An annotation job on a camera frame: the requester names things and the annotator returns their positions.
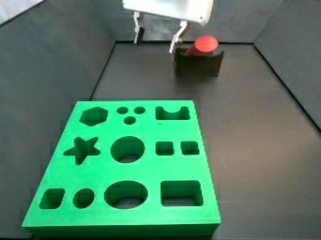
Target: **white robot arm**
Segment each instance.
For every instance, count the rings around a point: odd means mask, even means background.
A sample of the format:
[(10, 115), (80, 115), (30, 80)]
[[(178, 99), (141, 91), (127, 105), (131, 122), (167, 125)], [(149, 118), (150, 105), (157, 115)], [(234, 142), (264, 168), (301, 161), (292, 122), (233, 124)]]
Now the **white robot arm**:
[(208, 24), (212, 16), (213, 0), (123, 0), (125, 9), (134, 11), (135, 44), (141, 44), (145, 35), (143, 14), (151, 14), (181, 21), (181, 29), (173, 36), (170, 53), (175, 44), (183, 41), (190, 23)]

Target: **black base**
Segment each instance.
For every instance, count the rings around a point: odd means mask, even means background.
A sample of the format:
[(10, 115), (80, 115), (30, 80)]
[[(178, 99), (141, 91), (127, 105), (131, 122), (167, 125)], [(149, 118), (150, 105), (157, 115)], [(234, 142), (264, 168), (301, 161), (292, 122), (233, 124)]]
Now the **black base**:
[(218, 77), (225, 52), (212, 56), (187, 56), (187, 49), (177, 48), (174, 69), (177, 77)]

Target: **small circular hole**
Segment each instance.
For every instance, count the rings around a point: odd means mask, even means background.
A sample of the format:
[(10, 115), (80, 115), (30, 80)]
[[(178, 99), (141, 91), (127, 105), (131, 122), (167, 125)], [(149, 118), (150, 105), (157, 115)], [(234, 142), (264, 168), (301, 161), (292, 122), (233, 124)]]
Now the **small circular hole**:
[(126, 114), (126, 113), (129, 112), (129, 108), (127, 108), (127, 107), (122, 107), (122, 108), (119, 108), (119, 109), (117, 110), (117, 112), (118, 112), (119, 114)]
[(129, 116), (126, 119), (125, 119), (125, 123), (127, 125), (133, 125), (135, 123), (135, 118), (133, 116)]
[(137, 107), (134, 111), (137, 114), (143, 114), (146, 112), (146, 109), (143, 107)]

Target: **black wall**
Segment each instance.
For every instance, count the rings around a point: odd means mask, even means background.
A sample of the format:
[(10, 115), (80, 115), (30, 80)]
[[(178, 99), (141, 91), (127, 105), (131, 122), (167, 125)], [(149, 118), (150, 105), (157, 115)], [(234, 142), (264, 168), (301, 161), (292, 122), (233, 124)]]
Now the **black wall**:
[(321, 128), (321, 1), (286, 0), (254, 45)]
[(31, 186), (109, 61), (114, 40), (97, 8), (48, 0), (0, 28), (0, 237), (31, 237), (20, 227)]

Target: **circular hole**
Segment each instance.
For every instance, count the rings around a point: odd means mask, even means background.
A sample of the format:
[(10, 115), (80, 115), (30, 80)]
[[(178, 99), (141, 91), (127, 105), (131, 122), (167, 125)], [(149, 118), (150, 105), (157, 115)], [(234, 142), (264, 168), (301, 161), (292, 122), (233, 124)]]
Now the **circular hole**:
[(79, 190), (74, 196), (76, 208), (87, 208), (94, 202), (94, 191), (89, 188)]
[(127, 108), (127, 107), (122, 107), (122, 108), (119, 108), (119, 109), (117, 110), (117, 112), (118, 112), (119, 114), (126, 114), (126, 113), (129, 112), (129, 108)]
[(126, 119), (125, 119), (125, 123), (127, 125), (133, 125), (135, 123), (135, 118), (133, 116), (129, 116)]
[(123, 181), (113, 184), (105, 194), (106, 203), (118, 209), (131, 209), (139, 206), (147, 199), (146, 187), (134, 181)]
[(133, 163), (145, 154), (146, 146), (135, 137), (125, 137), (115, 141), (110, 153), (114, 159), (122, 163)]
[(143, 107), (137, 107), (134, 111), (137, 114), (143, 114), (146, 112), (146, 109)]
[(129, 155), (125, 155), (123, 157), (121, 157), (118, 161), (122, 162), (122, 163), (133, 163), (139, 158), (141, 157), (137, 156), (135, 154), (129, 154)]

